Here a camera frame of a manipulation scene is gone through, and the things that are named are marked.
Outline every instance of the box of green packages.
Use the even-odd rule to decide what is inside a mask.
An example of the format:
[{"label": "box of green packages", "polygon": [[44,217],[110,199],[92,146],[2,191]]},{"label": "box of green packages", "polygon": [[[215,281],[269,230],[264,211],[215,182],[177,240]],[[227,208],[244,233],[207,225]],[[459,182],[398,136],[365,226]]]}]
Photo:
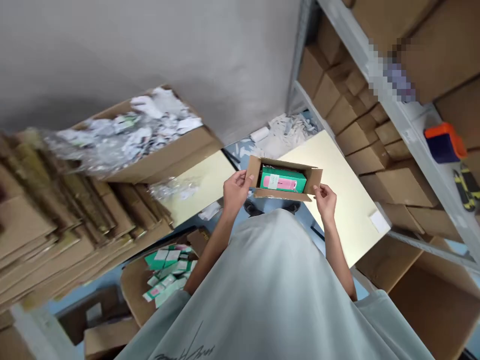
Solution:
[{"label": "box of green packages", "polygon": [[306,183],[307,179],[300,172],[262,166],[260,189],[302,193]]}]

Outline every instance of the finger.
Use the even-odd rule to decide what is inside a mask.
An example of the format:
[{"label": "finger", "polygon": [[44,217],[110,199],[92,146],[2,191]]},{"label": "finger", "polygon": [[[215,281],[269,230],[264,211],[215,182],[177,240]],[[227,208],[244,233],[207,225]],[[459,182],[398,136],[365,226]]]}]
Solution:
[{"label": "finger", "polygon": [[250,175],[249,177],[247,177],[245,179],[245,182],[242,185],[242,188],[243,189],[245,189],[245,188],[248,189],[252,185],[252,181],[254,180],[254,177],[255,176],[253,176],[253,175]]},{"label": "finger", "polygon": [[330,195],[330,194],[335,194],[333,192],[333,190],[330,188],[330,186],[328,185],[325,185],[325,184],[320,184],[320,188],[322,189],[322,191],[327,194],[327,195]]},{"label": "finger", "polygon": [[242,175],[245,175],[247,173],[247,170],[240,170],[235,172],[232,176],[228,178],[228,182],[236,182]]}]

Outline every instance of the open cardboard box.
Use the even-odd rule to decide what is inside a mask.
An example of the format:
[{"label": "open cardboard box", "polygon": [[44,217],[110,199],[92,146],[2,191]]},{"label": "open cardboard box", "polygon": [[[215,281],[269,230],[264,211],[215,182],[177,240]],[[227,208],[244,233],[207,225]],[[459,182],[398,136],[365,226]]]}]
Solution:
[{"label": "open cardboard box", "polygon": [[[260,179],[262,165],[272,165],[275,167],[283,168],[286,170],[298,170],[306,178],[305,188],[303,192],[289,192],[273,189],[260,188]],[[254,178],[251,182],[252,188],[255,188],[256,198],[275,198],[275,199],[287,199],[301,202],[311,202],[312,199],[308,194],[314,195],[314,185],[320,186],[320,180],[322,179],[322,169],[315,166],[302,165],[294,162],[273,160],[266,157],[256,157],[251,155],[248,163],[248,169],[246,170],[246,177],[253,175]]]},{"label": "open cardboard box", "polygon": [[[161,87],[166,90],[172,90],[175,96],[189,107],[190,112],[201,118],[193,106],[182,99],[170,85],[162,85]],[[152,91],[150,89],[142,95],[150,96]],[[94,120],[115,119],[120,114],[134,111],[130,105],[130,100],[120,102],[91,118]],[[82,130],[85,126],[80,122],[72,128]],[[210,129],[203,125],[102,180],[110,183],[154,184],[169,177],[177,177],[183,174],[222,147],[220,140],[217,139]]]}]

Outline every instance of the cardboard flap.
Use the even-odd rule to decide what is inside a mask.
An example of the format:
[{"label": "cardboard flap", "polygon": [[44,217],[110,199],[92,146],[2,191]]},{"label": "cardboard flap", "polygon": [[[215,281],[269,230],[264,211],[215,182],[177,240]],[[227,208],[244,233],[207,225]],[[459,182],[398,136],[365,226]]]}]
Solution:
[{"label": "cardboard flap", "polygon": [[250,175],[253,175],[254,178],[251,181],[251,187],[256,188],[259,182],[259,173],[260,167],[262,166],[262,160],[259,157],[250,155],[250,160],[248,161],[248,168],[246,169],[245,178],[248,178]]},{"label": "cardboard flap", "polygon": [[314,185],[317,185],[318,187],[320,186],[323,170],[319,168],[311,168],[305,173],[308,180],[306,181],[303,192],[306,194],[315,195]]},{"label": "cardboard flap", "polygon": [[306,193],[280,191],[271,189],[256,189],[255,198],[274,198],[286,199],[300,202],[312,202],[312,199]]}]

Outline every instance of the plastic wrap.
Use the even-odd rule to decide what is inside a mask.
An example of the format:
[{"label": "plastic wrap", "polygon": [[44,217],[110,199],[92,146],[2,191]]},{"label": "plastic wrap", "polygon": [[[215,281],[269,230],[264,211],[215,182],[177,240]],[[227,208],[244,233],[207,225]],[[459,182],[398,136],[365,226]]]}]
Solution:
[{"label": "plastic wrap", "polygon": [[172,90],[158,87],[151,96],[134,97],[130,103],[137,112],[87,119],[82,129],[40,133],[56,156],[79,161],[76,171],[107,177],[202,126],[202,119]]},{"label": "plastic wrap", "polygon": [[200,179],[196,177],[185,179],[170,177],[166,181],[150,185],[148,191],[159,202],[171,202],[176,199],[185,200],[198,191],[199,183]]}]

